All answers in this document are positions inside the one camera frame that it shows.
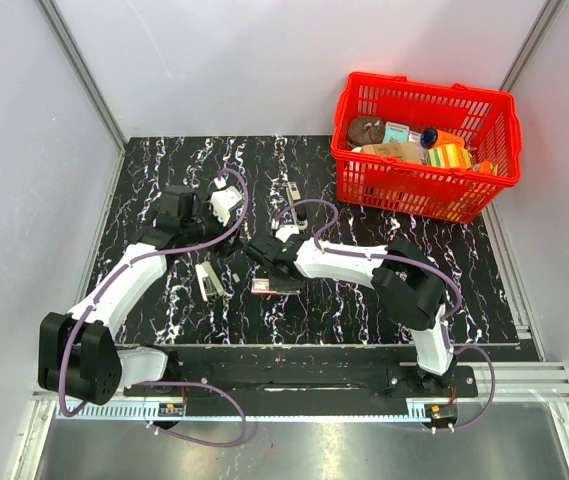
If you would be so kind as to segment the white stapler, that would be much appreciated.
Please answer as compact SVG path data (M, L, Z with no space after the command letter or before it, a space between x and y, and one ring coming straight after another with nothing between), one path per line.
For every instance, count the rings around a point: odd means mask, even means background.
M225 295L223 284L209 261L195 266L200 293L204 302Z

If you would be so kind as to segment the grey staple magazine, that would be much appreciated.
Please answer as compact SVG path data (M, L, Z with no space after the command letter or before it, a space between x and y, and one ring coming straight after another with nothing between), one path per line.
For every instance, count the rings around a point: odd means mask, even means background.
M300 231L306 230L308 228L306 206L304 204L297 205L297 203L302 201L302 197L300 190L294 181L289 181L286 183L286 194L289 203L291 205L294 205L291 210L291 215L295 225Z

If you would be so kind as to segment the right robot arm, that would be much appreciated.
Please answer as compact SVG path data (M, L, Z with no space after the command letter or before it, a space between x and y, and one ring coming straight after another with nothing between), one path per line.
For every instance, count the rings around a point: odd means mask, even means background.
M446 288L453 283L409 241L364 247L266 234L254 237L244 251L280 279L331 279L375 291L382 311L410 332L422 390L440 396L453 386L456 360L445 331Z

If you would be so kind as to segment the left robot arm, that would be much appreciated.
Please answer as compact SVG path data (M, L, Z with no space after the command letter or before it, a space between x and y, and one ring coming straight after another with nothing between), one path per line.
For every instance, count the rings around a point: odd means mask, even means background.
M164 190L112 271L68 312L51 312L42 320L39 387L96 405L142 382L159 395L175 392L181 373L167 353L156 347L120 350L115 336L177 255L228 238L232 213L243 201L234 186L206 199L182 186Z

